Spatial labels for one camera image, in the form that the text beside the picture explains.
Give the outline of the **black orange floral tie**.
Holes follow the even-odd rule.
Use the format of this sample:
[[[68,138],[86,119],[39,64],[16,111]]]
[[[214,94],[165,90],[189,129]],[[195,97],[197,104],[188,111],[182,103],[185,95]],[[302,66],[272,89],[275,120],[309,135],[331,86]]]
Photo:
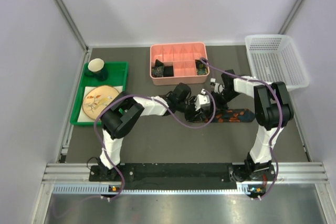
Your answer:
[[[213,111],[209,111],[209,119],[213,116]],[[255,119],[255,114],[249,109],[217,109],[212,123],[250,123]]]

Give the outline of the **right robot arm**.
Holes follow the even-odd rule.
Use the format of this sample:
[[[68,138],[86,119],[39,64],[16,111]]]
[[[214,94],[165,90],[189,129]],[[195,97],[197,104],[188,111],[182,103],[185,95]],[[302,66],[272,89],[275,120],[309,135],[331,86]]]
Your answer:
[[[232,177],[238,182],[265,179],[267,174],[277,169],[272,165],[275,160],[273,149],[281,131],[294,116],[287,87],[283,82],[268,83],[250,76],[237,76],[233,70],[222,73],[221,78],[222,83],[211,79],[217,117],[230,122],[249,121],[250,112],[247,110],[227,107],[229,101],[245,94],[254,100],[254,118],[258,123],[254,145],[244,165],[233,169]]]

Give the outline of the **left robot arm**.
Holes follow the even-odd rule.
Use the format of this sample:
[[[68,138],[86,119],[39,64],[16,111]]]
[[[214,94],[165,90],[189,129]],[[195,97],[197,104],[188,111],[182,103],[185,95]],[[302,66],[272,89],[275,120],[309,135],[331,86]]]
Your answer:
[[[121,92],[96,118],[102,126],[102,133],[97,135],[102,152],[97,167],[91,171],[100,180],[116,179],[122,174],[118,164],[123,139],[131,132],[138,119],[142,116],[174,115],[175,112],[183,113],[189,122],[196,118],[203,120],[209,113],[211,117],[206,123],[210,124],[215,117],[215,99],[205,89],[192,96],[191,88],[184,83],[179,83],[165,95],[154,97]]]

